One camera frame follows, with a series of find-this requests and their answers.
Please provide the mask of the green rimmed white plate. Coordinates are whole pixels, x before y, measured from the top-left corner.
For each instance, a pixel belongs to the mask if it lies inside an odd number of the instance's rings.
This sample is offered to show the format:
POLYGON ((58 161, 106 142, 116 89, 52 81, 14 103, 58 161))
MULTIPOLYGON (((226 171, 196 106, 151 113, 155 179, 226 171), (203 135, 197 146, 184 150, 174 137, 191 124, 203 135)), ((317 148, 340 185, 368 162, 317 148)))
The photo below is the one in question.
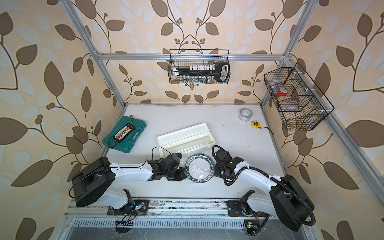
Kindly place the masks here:
POLYGON ((208 155, 195 154, 186 161, 185 174, 192 183, 204 184, 213 178, 214 172, 215 163, 208 155))

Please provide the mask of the clear plastic wrap sheet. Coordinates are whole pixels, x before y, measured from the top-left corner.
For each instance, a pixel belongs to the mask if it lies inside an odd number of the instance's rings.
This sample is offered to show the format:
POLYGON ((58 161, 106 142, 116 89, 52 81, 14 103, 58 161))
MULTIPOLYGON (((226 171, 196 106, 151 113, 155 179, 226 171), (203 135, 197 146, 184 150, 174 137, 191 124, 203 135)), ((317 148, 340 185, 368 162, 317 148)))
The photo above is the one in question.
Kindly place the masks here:
POLYGON ((182 157, 182 167, 187 185, 203 185, 214 178, 216 162, 212 156, 212 146, 203 146, 187 152, 182 157))

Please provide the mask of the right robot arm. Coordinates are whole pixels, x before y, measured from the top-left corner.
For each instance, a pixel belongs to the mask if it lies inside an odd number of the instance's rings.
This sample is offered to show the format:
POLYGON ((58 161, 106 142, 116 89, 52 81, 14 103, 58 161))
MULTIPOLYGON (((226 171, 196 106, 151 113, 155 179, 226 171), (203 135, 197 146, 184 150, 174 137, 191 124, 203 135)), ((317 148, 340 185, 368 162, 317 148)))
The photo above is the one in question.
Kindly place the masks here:
POLYGON ((212 156, 216 161, 215 176, 223 179, 226 186, 232 186, 237 180, 245 181, 264 193, 249 190, 240 200, 229 205, 229 215, 255 217, 257 213, 276 216, 290 230, 297 232, 301 226, 314 226, 315 206, 298 181, 291 175, 283 177, 271 175, 251 166, 239 157, 219 145, 212 147, 212 156))

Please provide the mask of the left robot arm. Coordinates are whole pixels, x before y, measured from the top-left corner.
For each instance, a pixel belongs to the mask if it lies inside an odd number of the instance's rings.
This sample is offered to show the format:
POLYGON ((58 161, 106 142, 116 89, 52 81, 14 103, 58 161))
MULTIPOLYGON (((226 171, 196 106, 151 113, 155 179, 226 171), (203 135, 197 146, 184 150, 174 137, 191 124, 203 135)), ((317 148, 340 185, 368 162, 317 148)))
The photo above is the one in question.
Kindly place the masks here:
POLYGON ((170 182, 181 182, 187 178, 185 168, 180 167, 182 157, 181 153, 173 153, 138 165, 116 164, 111 163, 107 157, 99 158, 74 174, 69 196, 79 208, 96 203, 123 214, 137 211, 144 205, 136 204, 129 190, 118 189, 116 184, 158 181, 163 178, 170 182))

